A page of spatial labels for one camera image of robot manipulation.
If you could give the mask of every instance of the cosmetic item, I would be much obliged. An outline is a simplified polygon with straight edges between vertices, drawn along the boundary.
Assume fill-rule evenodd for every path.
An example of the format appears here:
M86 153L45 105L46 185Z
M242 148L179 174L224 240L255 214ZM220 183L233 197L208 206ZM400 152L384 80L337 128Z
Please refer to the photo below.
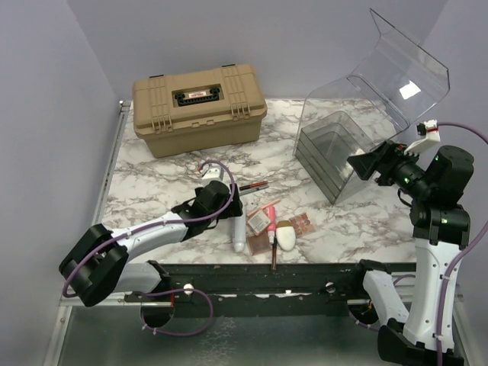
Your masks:
M275 240L275 232L276 232L276 210L275 206L268 207L268 217L271 223L266 228L268 232L269 242L272 244Z
M242 252L246 244L246 206L242 206L242 215L234 217L234 235L232 243L235 252Z
M239 190L245 191L246 189L256 188L256 187L259 187L261 185L267 185L267 182L266 181L260 181L258 183L252 183L251 185L243 185L241 188L239 188Z
M251 255L257 255L269 252L271 246L269 245L268 234L263 231L259 235L252 235L247 237L247 243Z
M315 227L313 227L306 213L302 213L300 215L290 218L290 222L295 229L297 238L305 234L313 233L315 231Z
M251 227L252 231L254 231L254 234L256 235L265 231L270 223L271 220L269 220L269 217L261 210L247 220L247 224Z
M260 191L262 189L266 189L266 188L269 188L269 185L260 185L260 186L255 187L255 188L246 189L245 191L240 191L239 196L242 197L242 196L245 196L246 194L251 194L251 193Z
M290 221L282 220L276 225L276 239L285 252L289 252L295 247L297 234Z
M278 250L278 239L273 239L273 252L271 253L271 270L276 271L276 251Z
M260 211L260 210L264 210L265 208L268 208L270 206L273 206L274 204L277 204L278 202L281 202L281 199L280 198L277 198L276 200L273 200L271 202L268 202L267 204L263 204L262 206L252 210L251 212L248 212L247 213L247 217L251 217L252 215L254 215L256 212Z

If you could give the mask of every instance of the makeup sponge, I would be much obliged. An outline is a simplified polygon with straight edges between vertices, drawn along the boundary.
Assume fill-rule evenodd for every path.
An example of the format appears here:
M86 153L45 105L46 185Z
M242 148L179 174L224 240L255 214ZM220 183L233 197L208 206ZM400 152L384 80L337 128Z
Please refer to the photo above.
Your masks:
M289 252L295 247L297 236L290 221L283 220L276 225L276 239L285 252Z

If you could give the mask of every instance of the gray wall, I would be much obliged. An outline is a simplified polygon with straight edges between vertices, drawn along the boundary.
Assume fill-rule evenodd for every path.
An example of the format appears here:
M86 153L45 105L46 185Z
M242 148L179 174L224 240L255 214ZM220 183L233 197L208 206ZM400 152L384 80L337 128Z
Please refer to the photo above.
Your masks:
M451 72L451 92L429 114L438 120L477 127L488 135L486 86L488 73L488 2L449 0L425 42ZM441 130L444 143L460 146L474 155L475 173L462 204L470 212L475 237L488 217L488 146L476 136L454 127ZM465 258L460 272L470 322L488 364L488 236Z
M0 364L42 364L117 102L64 0L0 2Z
M377 40L368 9L424 40L447 0L68 0L120 98L136 79L251 63L268 97L303 98Z

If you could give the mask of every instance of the toolbox label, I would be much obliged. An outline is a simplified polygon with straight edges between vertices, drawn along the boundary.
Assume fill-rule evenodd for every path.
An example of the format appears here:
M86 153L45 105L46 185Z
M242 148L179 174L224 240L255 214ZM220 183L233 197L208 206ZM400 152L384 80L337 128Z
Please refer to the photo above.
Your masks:
M194 91L193 93L188 93L187 98L198 98L198 97L206 97L207 92L205 90L202 91Z

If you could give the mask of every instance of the gray floor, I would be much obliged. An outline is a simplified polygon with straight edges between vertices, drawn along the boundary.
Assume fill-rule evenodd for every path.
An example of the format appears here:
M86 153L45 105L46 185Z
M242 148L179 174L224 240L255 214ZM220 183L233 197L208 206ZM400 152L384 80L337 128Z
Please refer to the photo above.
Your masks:
M178 319L195 329L204 319ZM73 308L61 366L372 366L376 333L348 317L219 318L202 335L180 339L143 331L138 307Z

